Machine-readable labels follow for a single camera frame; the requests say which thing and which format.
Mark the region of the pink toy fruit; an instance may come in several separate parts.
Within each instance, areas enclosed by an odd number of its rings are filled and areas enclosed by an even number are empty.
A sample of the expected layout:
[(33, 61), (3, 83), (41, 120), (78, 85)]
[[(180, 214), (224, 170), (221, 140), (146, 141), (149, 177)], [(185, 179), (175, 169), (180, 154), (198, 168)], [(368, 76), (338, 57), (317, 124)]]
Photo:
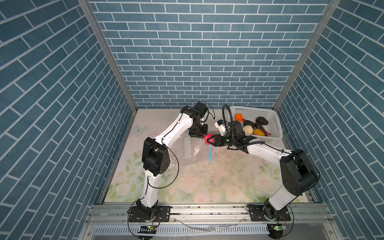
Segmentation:
[(204, 141), (207, 145), (213, 145), (215, 143), (214, 134), (207, 134), (204, 136)]

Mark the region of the clear zip top bag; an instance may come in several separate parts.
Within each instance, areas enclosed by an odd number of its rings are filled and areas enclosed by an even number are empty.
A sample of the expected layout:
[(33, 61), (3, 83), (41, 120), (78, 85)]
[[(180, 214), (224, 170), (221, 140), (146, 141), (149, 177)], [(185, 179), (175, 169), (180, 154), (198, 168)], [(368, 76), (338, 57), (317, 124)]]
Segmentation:
[(170, 147), (181, 166), (209, 163), (212, 159), (212, 149), (203, 139), (192, 138), (188, 132), (183, 133)]

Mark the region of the cream toy bun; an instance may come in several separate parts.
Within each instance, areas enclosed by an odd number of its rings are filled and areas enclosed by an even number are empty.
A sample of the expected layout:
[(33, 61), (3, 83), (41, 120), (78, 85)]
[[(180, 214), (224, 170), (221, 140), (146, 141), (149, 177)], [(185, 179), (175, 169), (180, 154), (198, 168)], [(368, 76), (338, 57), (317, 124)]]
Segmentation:
[(243, 127), (243, 131), (246, 135), (252, 135), (254, 133), (254, 128), (250, 125), (246, 125)]

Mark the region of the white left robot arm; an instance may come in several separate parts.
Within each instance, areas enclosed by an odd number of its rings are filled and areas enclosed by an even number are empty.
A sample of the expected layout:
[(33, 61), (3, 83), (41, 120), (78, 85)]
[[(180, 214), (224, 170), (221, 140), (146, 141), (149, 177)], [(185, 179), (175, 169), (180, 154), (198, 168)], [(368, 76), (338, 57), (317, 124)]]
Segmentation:
[(158, 187), (161, 175), (170, 166), (171, 146), (185, 132), (192, 138), (202, 139), (208, 133), (208, 125), (204, 123), (204, 116), (208, 107), (202, 102), (195, 106), (185, 106), (178, 117), (155, 138), (146, 138), (143, 146), (142, 162), (145, 170), (145, 185), (137, 206), (143, 210), (153, 210), (158, 204)]

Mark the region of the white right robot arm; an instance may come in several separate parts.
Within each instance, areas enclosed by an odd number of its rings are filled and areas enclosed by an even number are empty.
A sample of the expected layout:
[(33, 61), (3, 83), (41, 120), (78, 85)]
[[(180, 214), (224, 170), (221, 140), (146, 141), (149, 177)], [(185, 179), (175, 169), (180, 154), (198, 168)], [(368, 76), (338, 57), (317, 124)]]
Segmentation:
[(312, 164), (303, 150), (279, 149), (257, 137), (232, 136), (231, 134), (204, 136), (204, 141), (214, 147), (234, 146), (246, 154), (261, 157), (280, 167), (282, 185), (269, 197), (263, 207), (264, 218), (274, 221), (287, 211), (287, 206), (320, 180), (319, 169)]

